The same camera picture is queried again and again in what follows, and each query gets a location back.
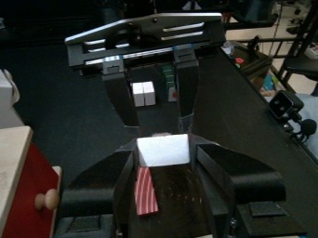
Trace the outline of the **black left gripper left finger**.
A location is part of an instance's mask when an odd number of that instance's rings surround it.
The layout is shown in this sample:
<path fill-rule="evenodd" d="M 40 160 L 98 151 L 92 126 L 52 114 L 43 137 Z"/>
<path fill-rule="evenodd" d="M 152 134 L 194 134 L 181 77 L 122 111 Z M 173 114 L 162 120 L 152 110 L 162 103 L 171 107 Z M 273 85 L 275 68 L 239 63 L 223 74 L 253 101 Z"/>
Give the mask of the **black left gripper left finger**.
<path fill-rule="evenodd" d="M 136 163 L 134 139 L 78 175 L 62 194 L 54 238 L 128 238 Z"/>

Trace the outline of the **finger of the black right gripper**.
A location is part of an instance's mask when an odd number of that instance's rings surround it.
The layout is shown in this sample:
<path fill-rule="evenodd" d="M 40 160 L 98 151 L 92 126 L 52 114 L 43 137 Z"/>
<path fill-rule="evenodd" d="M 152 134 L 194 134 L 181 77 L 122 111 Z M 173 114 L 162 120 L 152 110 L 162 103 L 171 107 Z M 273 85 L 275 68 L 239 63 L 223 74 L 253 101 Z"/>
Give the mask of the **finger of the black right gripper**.
<path fill-rule="evenodd" d="M 102 80 L 120 120 L 124 126 L 139 127 L 123 58 L 120 56 L 106 57 L 102 66 Z"/>
<path fill-rule="evenodd" d="M 199 62 L 195 56 L 193 45 L 177 46 L 173 53 L 179 112 L 179 131 L 187 132 L 191 126 L 198 92 Z"/>

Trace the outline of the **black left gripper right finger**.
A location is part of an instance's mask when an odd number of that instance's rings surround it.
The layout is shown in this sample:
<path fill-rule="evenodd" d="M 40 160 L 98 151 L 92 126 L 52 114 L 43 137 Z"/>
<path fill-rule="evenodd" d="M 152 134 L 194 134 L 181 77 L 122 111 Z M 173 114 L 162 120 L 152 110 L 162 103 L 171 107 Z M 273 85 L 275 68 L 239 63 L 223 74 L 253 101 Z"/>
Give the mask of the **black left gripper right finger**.
<path fill-rule="evenodd" d="M 205 191 L 223 201 L 215 217 L 221 238 L 305 238 L 307 232 L 286 206 L 278 171 L 251 156 L 195 135 L 189 136 L 191 164 Z"/>

